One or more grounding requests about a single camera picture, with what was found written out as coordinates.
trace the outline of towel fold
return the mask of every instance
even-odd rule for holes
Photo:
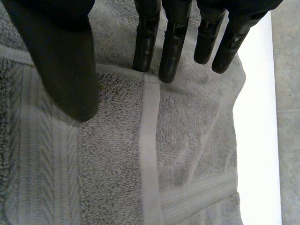
[[[134,2],[96,1],[89,17],[101,97],[83,124],[52,103],[0,6],[1,222],[242,224],[233,105],[245,74],[238,57],[223,75],[211,60],[193,61],[195,2],[176,78],[166,85],[157,78],[164,11],[143,74],[129,69]]]

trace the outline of gray towel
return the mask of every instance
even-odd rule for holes
[[[166,85],[157,78],[164,12],[143,74],[126,69],[134,2],[96,1],[90,21],[102,94],[97,115],[83,124],[52,103],[0,6],[3,223],[242,224],[233,105],[245,74],[237,57],[223,75],[211,61],[193,61],[195,3],[177,76]]]

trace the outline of gray floor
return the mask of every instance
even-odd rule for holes
[[[300,1],[272,12],[283,225],[300,224]]]

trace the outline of white surface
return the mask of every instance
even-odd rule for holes
[[[244,225],[280,225],[280,184],[270,12],[239,49],[246,83],[234,109]]]

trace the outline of black robotic finger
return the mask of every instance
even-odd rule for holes
[[[197,45],[194,60],[200,64],[206,64],[210,60],[211,52],[215,45],[222,21],[225,16],[225,8],[215,5],[203,5],[198,0],[201,13],[201,23],[198,28]]]
[[[54,103],[75,120],[91,119],[98,111],[100,89],[87,15],[76,16],[78,19],[72,21],[76,25],[69,24],[69,18],[60,15],[64,24],[58,26],[57,15],[44,16],[44,10],[38,6],[32,7],[18,0],[1,2],[25,42]]]
[[[135,0],[139,14],[132,69],[149,71],[159,25],[160,1]]]
[[[159,67],[159,79],[164,83],[171,83],[176,75],[188,30],[192,0],[163,0],[162,3],[168,25]]]
[[[262,12],[251,16],[241,16],[233,15],[229,12],[229,23],[212,63],[213,71],[222,74],[228,69],[250,28],[256,25],[266,13]]]

